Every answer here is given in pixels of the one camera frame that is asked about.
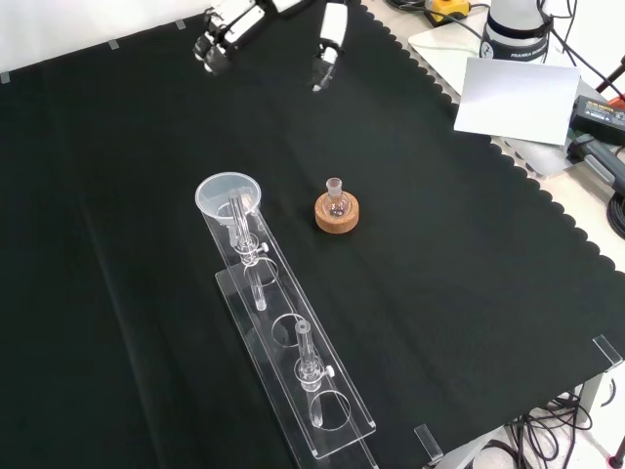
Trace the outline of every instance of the hole in acrylic rack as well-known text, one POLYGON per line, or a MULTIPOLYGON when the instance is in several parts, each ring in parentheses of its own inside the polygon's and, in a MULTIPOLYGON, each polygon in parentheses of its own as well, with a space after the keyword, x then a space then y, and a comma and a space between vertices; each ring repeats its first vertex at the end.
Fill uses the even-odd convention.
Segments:
POLYGON ((259 257, 256 260, 256 264, 245 266, 243 268, 243 274, 247 281, 250 281, 251 271, 248 269, 257 269, 259 278, 261 279, 261 286, 270 286, 277 282, 277 264, 269 257, 259 257))
POLYGON ((334 390, 321 391, 312 398, 309 411, 314 414, 320 411, 322 422, 315 425, 326 432, 333 432, 342 428, 352 416, 350 401, 344 394, 334 390))
POLYGON ((259 246, 259 240, 258 237, 253 234, 250 233, 249 234, 249 242, 246 245, 243 246, 233 246, 232 249, 234 249, 234 252, 236 252, 239 256, 241 256, 241 262, 243 263, 248 263, 249 265, 255 265, 256 262, 252 262, 252 260, 256 261, 257 256, 256 256, 256 251, 258 249, 259 246))
POLYGON ((289 313, 280 316, 273 322, 271 326, 271 336, 275 343, 281 347, 296 347, 297 332, 295 332, 295 324, 298 320, 303 320, 300 315, 289 313))
POLYGON ((324 368, 323 368, 323 363, 321 362, 321 359, 319 357, 315 357, 314 361, 316 362, 317 366, 319 367, 319 377, 312 380, 312 381, 307 381, 305 379, 302 379, 302 376, 300 375, 300 363, 302 362, 302 359, 297 359, 295 361, 295 365, 293 366, 293 373, 295 374, 295 377, 297 378, 297 380, 302 383, 302 384, 309 384, 309 385, 314 385, 317 384, 321 378, 323 378, 325 376, 324 373, 324 368))

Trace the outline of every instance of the white card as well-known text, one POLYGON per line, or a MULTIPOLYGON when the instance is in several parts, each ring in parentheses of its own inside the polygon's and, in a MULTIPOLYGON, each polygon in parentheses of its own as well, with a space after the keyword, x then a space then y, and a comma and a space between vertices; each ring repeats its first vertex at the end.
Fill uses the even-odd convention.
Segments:
POLYGON ((578 83, 572 66, 469 58, 454 129, 564 145, 578 83))

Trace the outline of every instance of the clear funnel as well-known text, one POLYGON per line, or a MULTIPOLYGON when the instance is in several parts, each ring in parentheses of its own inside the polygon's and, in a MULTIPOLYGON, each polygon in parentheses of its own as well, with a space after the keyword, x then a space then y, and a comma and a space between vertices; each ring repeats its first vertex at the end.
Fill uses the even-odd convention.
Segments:
POLYGON ((218 173, 206 179, 195 191, 195 204, 202 213, 228 227, 230 245, 236 246, 236 228, 230 208, 232 191, 240 194, 244 215, 255 213, 261 204, 261 188, 241 173, 218 173))

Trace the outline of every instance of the metal clamp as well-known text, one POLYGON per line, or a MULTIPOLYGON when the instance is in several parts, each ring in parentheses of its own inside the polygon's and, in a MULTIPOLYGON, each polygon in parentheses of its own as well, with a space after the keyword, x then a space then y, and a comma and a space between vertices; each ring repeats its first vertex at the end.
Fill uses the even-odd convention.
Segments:
POLYGON ((595 345, 599 347, 599 350, 602 351, 609 362, 612 363, 612 366, 607 371, 610 371, 623 363, 623 358, 618 352, 616 352, 616 349, 611 346, 603 334, 599 337, 595 337, 593 342, 595 342, 595 345))
POLYGON ((424 423, 423 425, 419 425, 414 429, 414 433, 417 434, 421 445, 428 452, 428 456, 430 457, 431 465, 437 464, 444 454, 442 453, 442 449, 438 445, 437 441, 434 439, 430 430, 428 430, 428 426, 424 423))

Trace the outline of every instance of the black cloth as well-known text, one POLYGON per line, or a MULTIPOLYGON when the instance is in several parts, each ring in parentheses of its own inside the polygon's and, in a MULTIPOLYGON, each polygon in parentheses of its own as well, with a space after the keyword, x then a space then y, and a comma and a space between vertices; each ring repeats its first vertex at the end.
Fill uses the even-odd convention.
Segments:
POLYGON ((210 78, 201 19, 0 87, 6 337, 0 466, 292 467, 220 298, 195 188, 240 171, 377 423, 381 467, 427 462, 608 368, 623 275, 358 5, 310 91, 323 4, 210 78), (341 177, 360 222, 314 224, 341 177))

